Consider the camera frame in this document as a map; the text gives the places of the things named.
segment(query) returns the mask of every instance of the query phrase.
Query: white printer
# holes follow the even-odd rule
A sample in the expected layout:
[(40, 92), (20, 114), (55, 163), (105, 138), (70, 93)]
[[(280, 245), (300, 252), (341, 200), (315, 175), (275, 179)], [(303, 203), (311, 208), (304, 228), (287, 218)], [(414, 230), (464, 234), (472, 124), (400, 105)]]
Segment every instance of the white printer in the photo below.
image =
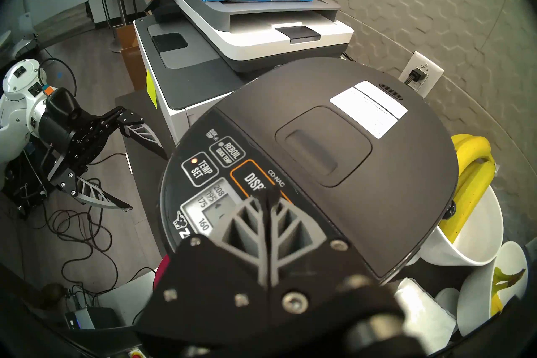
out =
[(181, 13), (134, 21), (158, 107), (177, 144), (205, 111), (277, 65), (340, 57), (353, 30), (328, 0), (203, 2), (173, 0)]

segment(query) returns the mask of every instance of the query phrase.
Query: white bowl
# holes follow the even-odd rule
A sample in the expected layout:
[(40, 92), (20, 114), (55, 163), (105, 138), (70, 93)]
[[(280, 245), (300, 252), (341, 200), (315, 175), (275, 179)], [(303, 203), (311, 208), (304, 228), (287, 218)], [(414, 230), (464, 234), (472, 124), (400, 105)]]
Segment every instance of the white bowl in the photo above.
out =
[(489, 186), (453, 244), (436, 227), (418, 254), (437, 266), (484, 266), (494, 260), (502, 241), (502, 210)]
[(474, 270), (462, 284), (457, 303), (457, 324), (462, 336), (466, 336), (491, 318), (490, 302), (495, 267), (499, 267), (505, 274), (515, 274), (523, 268), (526, 269), (517, 284), (498, 292), (502, 305), (505, 306), (515, 295), (522, 298), (526, 291), (528, 282), (526, 256), (520, 245), (507, 241), (502, 245), (496, 260)]

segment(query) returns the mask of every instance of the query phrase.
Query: electrical outlet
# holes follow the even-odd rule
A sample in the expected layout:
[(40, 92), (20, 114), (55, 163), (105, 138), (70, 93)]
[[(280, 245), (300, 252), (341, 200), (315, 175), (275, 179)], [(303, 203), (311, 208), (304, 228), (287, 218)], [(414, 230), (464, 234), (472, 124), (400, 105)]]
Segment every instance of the electrical outlet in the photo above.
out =
[(422, 70), (427, 74), (427, 76), (419, 82), (410, 81), (408, 86), (425, 98), (444, 73), (444, 69), (435, 64), (432, 60), (427, 59), (421, 53), (415, 51), (405, 66), (403, 72), (401, 72), (399, 80), (401, 82), (405, 82), (410, 74), (410, 71), (415, 68)]

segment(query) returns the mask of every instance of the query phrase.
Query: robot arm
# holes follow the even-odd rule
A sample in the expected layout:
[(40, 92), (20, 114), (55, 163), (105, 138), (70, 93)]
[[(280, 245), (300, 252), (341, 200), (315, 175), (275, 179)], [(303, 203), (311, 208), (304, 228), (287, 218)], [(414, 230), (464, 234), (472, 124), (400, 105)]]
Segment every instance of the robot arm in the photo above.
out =
[(37, 78), (38, 69), (37, 61), (22, 61), (4, 78), (4, 96), (0, 101), (0, 177), (3, 178), (5, 167), (2, 163), (16, 158), (33, 134), (49, 146), (41, 170), (59, 190), (99, 208), (131, 209), (129, 204), (80, 176), (116, 129), (166, 159), (162, 144), (140, 115), (121, 106), (101, 116), (89, 114), (67, 89), (42, 86)]

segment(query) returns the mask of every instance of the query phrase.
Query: textured wall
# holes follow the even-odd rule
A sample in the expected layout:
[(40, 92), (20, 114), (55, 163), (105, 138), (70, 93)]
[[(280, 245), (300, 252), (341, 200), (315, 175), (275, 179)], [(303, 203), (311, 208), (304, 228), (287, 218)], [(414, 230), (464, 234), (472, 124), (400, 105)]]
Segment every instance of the textured wall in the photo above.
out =
[(427, 102), (448, 130), (491, 140), (506, 238), (537, 235), (537, 23), (525, 0), (335, 0), (348, 53), (398, 77), (417, 50), (444, 70)]

